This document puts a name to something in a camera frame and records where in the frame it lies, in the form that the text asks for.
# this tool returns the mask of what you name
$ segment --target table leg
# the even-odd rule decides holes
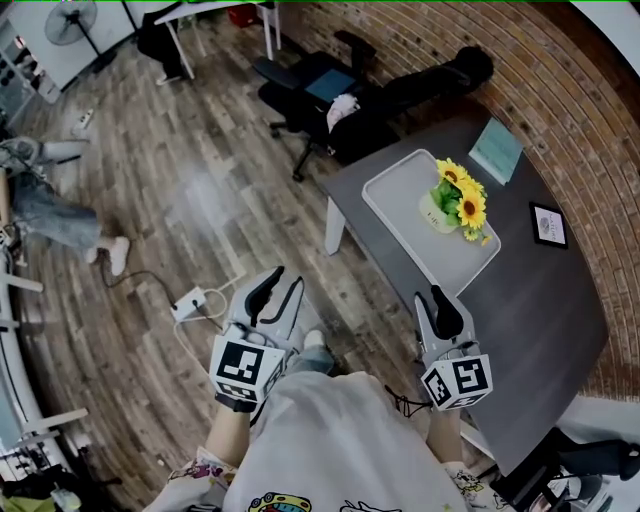
[[[42,293],[44,285],[38,281],[32,281],[31,279],[25,279],[24,277],[14,276],[0,271],[0,285],[8,284],[15,286],[16,288],[22,288],[23,290],[31,290],[32,292]]]
[[[191,16],[191,25],[193,27],[193,33],[196,35],[196,42],[198,43],[198,50],[200,50],[200,55],[203,57],[207,56],[207,52],[204,49],[204,45],[202,44],[202,39],[200,39],[200,31],[198,30],[198,20],[195,15]]]
[[[65,412],[57,414],[55,416],[49,416],[48,418],[42,418],[39,420],[27,421],[22,424],[24,432],[34,432],[51,427],[57,427],[71,421],[76,421],[89,415],[89,411],[86,409],[76,409],[75,411]]]
[[[269,60],[273,60],[273,49],[271,48],[271,28],[269,26],[269,9],[264,7],[262,10],[262,23],[264,24],[264,42],[267,45],[267,57]]]
[[[173,28],[173,25],[171,25],[171,22],[169,21],[165,23],[165,25],[169,29],[169,33],[171,34],[171,37],[173,38],[173,42],[175,43],[176,48],[178,49],[178,53],[180,54],[180,58],[182,59],[184,68],[187,70],[187,74],[189,75],[189,78],[193,80],[196,76],[193,74],[193,69],[191,69],[191,66],[189,65],[189,61],[187,60],[187,56],[184,54],[184,50],[182,49],[182,45],[180,44],[180,41],[178,41],[178,36],[176,34],[176,31]]]
[[[276,48],[282,50],[282,40],[280,38],[280,3],[276,1],[274,4],[276,9]]]
[[[324,248],[332,256],[340,248],[340,239],[342,238],[342,231],[344,231],[345,218],[342,212],[333,202],[333,199],[329,198],[327,204],[327,225],[324,232]]]

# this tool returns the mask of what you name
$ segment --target shoe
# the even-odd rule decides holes
[[[124,236],[117,236],[113,247],[109,250],[109,259],[111,259],[111,274],[119,276],[124,272],[127,266],[127,255],[129,254],[131,242]]]
[[[172,76],[171,78],[167,77],[167,75],[162,75],[156,80],[156,85],[160,86],[164,84],[170,84],[171,82],[182,80],[182,78],[182,75]]]
[[[91,249],[87,249],[87,252],[84,253],[84,260],[89,265],[94,264],[97,259],[98,259],[98,248],[97,247],[92,247]]]
[[[309,350],[311,348],[325,348],[327,346],[324,341],[324,333],[317,329],[313,331],[309,331],[304,338],[303,347],[304,350]]]

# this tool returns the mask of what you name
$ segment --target person's arm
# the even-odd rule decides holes
[[[473,509],[489,512],[513,512],[513,509],[487,484],[478,480],[462,461],[460,409],[434,411],[427,434],[427,445],[442,463],[449,478]]]
[[[462,438],[460,437],[460,409],[431,413],[427,446],[442,462],[462,462]]]
[[[7,171],[0,167],[0,225],[11,223],[11,197],[9,196],[9,178]]]
[[[239,467],[249,449],[250,415],[220,404],[205,449],[230,466]]]
[[[194,504],[222,510],[238,466],[249,448],[249,414],[220,404],[205,446],[196,458],[171,473],[162,492],[144,512],[187,512]]]

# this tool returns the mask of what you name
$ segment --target picture frame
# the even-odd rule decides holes
[[[567,227],[562,211],[533,201],[529,202],[533,238],[537,244],[569,248]]]

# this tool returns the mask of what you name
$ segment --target electric fan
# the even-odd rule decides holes
[[[47,17],[44,33],[51,44],[67,46],[83,37],[87,38],[91,48],[96,52],[97,62],[94,72],[100,71],[113,57],[105,59],[89,36],[89,31],[96,22],[98,7],[93,2],[64,2],[57,5]]]

